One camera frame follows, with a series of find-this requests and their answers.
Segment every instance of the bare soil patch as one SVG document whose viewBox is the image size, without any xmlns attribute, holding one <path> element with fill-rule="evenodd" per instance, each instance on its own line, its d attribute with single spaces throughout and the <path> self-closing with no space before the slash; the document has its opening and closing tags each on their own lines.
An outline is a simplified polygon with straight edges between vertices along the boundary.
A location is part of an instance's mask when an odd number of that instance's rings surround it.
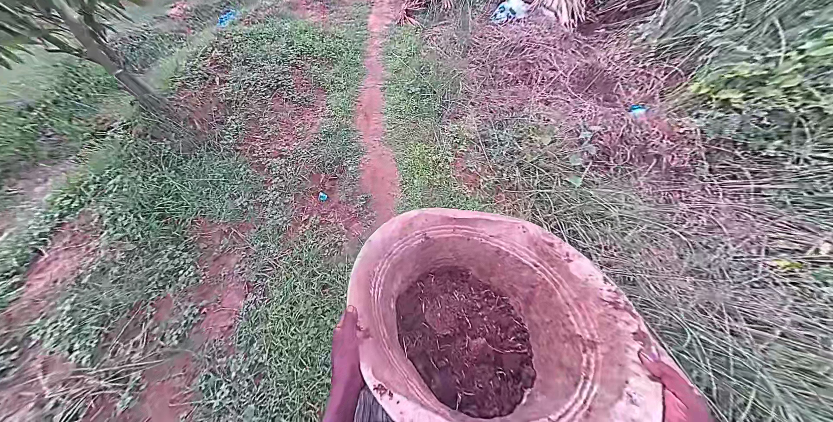
<svg viewBox="0 0 833 422">
<path fill-rule="evenodd" d="M 200 350 L 211 341 L 227 340 L 234 333 L 237 315 L 249 289 L 236 268 L 247 249 L 245 234 L 252 228 L 249 224 L 215 224 L 205 220 L 196 223 L 196 241 L 203 251 L 198 259 L 203 278 L 195 289 L 179 298 L 200 306 L 202 319 L 188 336 L 190 350 L 177 350 L 144 370 L 141 374 L 144 390 L 135 405 L 118 420 L 178 422 L 193 411 L 196 395 L 192 386 L 202 370 L 193 350 Z M 174 302 L 170 295 L 158 300 L 154 304 L 153 320 L 164 323 L 171 319 Z M 101 420 L 108 419 L 114 405 L 112 401 L 101 404 L 108 408 L 102 411 Z"/>
<path fill-rule="evenodd" d="M 3 312 L 3 327 L 34 320 L 47 309 L 55 294 L 71 282 L 98 250 L 90 220 L 81 218 L 63 225 L 44 253 L 26 272 L 23 293 Z"/>
<path fill-rule="evenodd" d="M 399 339 L 435 396 L 471 417 L 510 414 L 535 382 L 529 331 L 509 299 L 441 268 L 397 299 Z"/>
</svg>

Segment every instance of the person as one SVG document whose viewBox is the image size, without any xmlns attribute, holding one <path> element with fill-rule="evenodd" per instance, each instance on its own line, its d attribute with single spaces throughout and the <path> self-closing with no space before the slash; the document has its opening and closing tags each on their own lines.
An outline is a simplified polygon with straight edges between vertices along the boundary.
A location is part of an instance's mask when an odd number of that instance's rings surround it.
<svg viewBox="0 0 833 422">
<path fill-rule="evenodd" d="M 359 314 L 349 306 L 332 333 L 330 397 L 322 422 L 353 422 L 364 386 L 359 368 Z"/>
<path fill-rule="evenodd" d="M 353 422 L 364 380 L 359 366 L 361 329 L 358 311 L 349 306 L 332 334 L 332 380 L 323 422 Z M 640 352 L 639 360 L 662 384 L 664 422 L 712 422 L 709 407 L 688 380 L 655 355 Z"/>
</svg>

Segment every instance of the soil inside pot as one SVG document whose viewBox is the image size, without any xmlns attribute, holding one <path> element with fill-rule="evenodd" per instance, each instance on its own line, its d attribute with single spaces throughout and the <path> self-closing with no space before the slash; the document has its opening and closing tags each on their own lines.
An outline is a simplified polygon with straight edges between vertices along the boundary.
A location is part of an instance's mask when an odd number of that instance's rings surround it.
<svg viewBox="0 0 833 422">
<path fill-rule="evenodd" d="M 510 414 L 535 382 L 529 331 L 509 299 L 439 268 L 397 299 L 399 340 L 434 395 L 471 417 Z"/>
</svg>

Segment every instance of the plastic litter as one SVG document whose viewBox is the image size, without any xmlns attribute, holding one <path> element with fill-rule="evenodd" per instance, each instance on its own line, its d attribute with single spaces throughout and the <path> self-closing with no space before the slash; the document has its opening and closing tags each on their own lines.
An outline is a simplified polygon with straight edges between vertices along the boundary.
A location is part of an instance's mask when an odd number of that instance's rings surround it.
<svg viewBox="0 0 833 422">
<path fill-rule="evenodd" d="M 639 118 L 640 116 L 644 116 L 645 113 L 648 112 L 648 107 L 640 104 L 633 104 L 630 106 L 627 112 L 630 113 L 631 116 Z"/>
<path fill-rule="evenodd" d="M 523 2 L 523 0 L 505 0 L 497 6 L 495 12 L 492 12 L 489 20 L 501 25 L 510 20 L 523 19 L 528 11 L 529 4 Z"/>
<path fill-rule="evenodd" d="M 227 26 L 229 23 L 234 22 L 234 20 L 235 20 L 235 19 L 236 19 L 239 15 L 240 15 L 240 13 L 239 13 L 239 12 L 237 12 L 236 10 L 234 10 L 234 9 L 232 9 L 232 10 L 228 10 L 228 11 L 226 11 L 223 15 L 221 15 L 220 17 L 218 17 L 218 18 L 217 18 L 217 20 L 216 20 L 216 26 L 217 26 L 217 27 L 220 27 L 220 28 L 225 27 L 225 26 Z"/>
</svg>

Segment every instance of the green weeds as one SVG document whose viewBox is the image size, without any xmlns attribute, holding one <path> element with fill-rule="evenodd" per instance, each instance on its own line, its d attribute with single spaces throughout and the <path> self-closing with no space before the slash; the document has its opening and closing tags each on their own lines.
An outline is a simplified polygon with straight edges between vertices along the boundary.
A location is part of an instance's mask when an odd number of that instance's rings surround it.
<svg viewBox="0 0 833 422">
<path fill-rule="evenodd" d="M 596 262 L 627 293 L 720 419 L 833 416 L 832 264 L 826 236 L 818 231 L 827 225 L 824 219 L 790 217 L 763 203 L 776 194 L 744 196 L 723 179 L 708 180 L 710 189 L 731 193 L 723 203 L 706 191 L 670 184 L 668 189 L 685 196 L 658 202 L 631 178 L 590 170 L 580 149 L 559 140 L 557 128 L 525 115 L 489 120 L 479 108 L 465 108 L 450 98 L 454 79 L 424 58 L 421 47 L 413 32 L 397 30 L 386 55 L 387 138 L 401 173 L 402 204 L 466 208 L 465 199 L 448 195 L 454 193 L 448 188 L 451 157 L 416 162 L 426 159 L 423 154 L 468 147 L 481 168 L 480 196 L 503 199 L 492 208 L 547 228 Z M 473 125 L 453 145 L 443 139 L 456 133 L 449 114 Z M 749 164 L 744 170 L 764 169 Z M 824 183 L 820 176 L 807 173 L 807 182 Z M 776 188 L 761 186 L 764 192 Z M 811 199 L 802 212 L 821 202 Z"/>
<path fill-rule="evenodd" d="M 118 118 L 108 108 L 121 98 L 117 81 L 99 66 L 66 58 L 43 72 L 54 81 L 34 92 L 35 100 L 0 102 L 0 180 L 36 162 L 72 157 Z"/>
<path fill-rule="evenodd" d="M 323 410 L 331 332 L 344 307 L 350 258 L 343 255 L 342 226 L 315 216 L 299 220 L 297 202 L 318 194 L 307 187 L 312 173 L 320 173 L 338 177 L 340 202 L 367 216 L 357 187 L 361 149 L 352 127 L 366 13 L 361 6 L 354 22 L 326 31 L 288 17 L 235 26 L 204 51 L 203 58 L 220 56 L 214 65 L 226 72 L 216 90 L 227 105 L 220 136 L 225 144 L 239 143 L 246 121 L 256 123 L 265 140 L 281 140 L 285 134 L 269 116 L 276 95 L 314 112 L 320 88 L 326 108 L 311 138 L 296 140 L 265 163 L 270 182 L 258 198 L 258 228 L 249 238 L 250 282 L 258 286 L 244 306 L 235 354 L 225 355 L 220 346 L 206 352 L 208 370 L 198 384 L 200 419 L 315 419 Z M 185 81 L 200 86 L 208 79 L 199 65 L 203 58 L 187 66 L 192 77 Z M 287 238 L 293 217 L 304 228 Z"/>
<path fill-rule="evenodd" d="M 483 209 L 452 172 L 462 147 L 462 128 L 442 125 L 443 113 L 459 92 L 459 76 L 422 55 L 410 29 L 395 29 L 384 55 L 386 139 L 399 169 L 401 211 L 422 207 Z"/>
</svg>

